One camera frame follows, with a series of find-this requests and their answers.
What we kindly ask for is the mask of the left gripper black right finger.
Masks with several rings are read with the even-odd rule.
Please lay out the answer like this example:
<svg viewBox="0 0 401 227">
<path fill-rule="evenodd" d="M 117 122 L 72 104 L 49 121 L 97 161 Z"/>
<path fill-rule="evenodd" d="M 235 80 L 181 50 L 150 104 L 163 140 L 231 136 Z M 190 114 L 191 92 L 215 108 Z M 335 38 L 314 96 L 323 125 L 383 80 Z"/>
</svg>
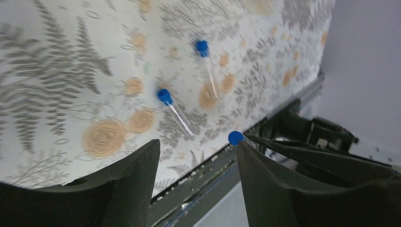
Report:
<svg viewBox="0 0 401 227">
<path fill-rule="evenodd" d="M 339 187 L 297 173 L 241 141 L 237 159 L 251 227 L 398 227 L 401 182 L 394 176 Z"/>
</svg>

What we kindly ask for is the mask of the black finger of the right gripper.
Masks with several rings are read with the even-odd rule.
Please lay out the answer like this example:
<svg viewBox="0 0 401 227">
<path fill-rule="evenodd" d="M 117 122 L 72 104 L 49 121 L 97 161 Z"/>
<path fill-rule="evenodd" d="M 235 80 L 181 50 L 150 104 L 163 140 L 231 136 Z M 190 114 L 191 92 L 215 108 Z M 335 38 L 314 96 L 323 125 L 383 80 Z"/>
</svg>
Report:
<svg viewBox="0 0 401 227">
<path fill-rule="evenodd" d="M 311 178 L 335 186 L 352 187 L 363 184 L 395 180 L 395 170 L 387 164 L 366 159 L 349 153 L 314 148 L 295 141 L 263 139 L 251 134 L 246 136 L 253 142 L 269 148 L 300 164 L 311 166 L 316 174 Z"/>
</svg>

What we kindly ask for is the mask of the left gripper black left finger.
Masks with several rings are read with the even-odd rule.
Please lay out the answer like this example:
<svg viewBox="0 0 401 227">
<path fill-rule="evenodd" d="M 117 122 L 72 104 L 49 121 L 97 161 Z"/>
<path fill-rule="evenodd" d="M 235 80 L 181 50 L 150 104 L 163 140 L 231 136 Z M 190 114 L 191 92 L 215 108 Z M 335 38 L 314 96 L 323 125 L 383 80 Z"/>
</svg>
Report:
<svg viewBox="0 0 401 227">
<path fill-rule="evenodd" d="M 67 185 L 26 189 L 0 185 L 3 227 L 144 227 L 160 141 Z"/>
</svg>

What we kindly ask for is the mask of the test tube blue cap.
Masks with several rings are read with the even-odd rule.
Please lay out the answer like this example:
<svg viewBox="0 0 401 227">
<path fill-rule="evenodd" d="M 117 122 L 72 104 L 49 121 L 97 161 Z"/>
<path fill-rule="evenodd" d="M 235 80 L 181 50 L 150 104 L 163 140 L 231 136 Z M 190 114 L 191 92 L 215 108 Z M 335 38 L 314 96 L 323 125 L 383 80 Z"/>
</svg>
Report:
<svg viewBox="0 0 401 227">
<path fill-rule="evenodd" d="M 167 107 L 167 111 L 170 113 L 173 121 L 181 128 L 181 130 L 188 137 L 194 137 L 192 125 L 174 101 L 173 96 L 170 94 L 169 90 L 166 88 L 160 88 L 157 91 L 157 97 Z"/>
<path fill-rule="evenodd" d="M 232 131 L 228 135 L 228 142 L 233 145 L 233 146 L 238 146 L 239 142 L 246 142 L 249 144 L 251 147 L 256 148 L 256 145 L 253 141 L 251 141 L 249 138 L 247 138 L 245 135 L 243 135 L 239 131 Z"/>
<path fill-rule="evenodd" d="M 218 83 L 213 72 L 213 67 L 210 58 L 209 44 L 206 40 L 198 40 L 195 44 L 196 50 L 202 59 L 206 74 L 209 78 L 209 87 L 214 98 L 218 98 Z"/>
</svg>

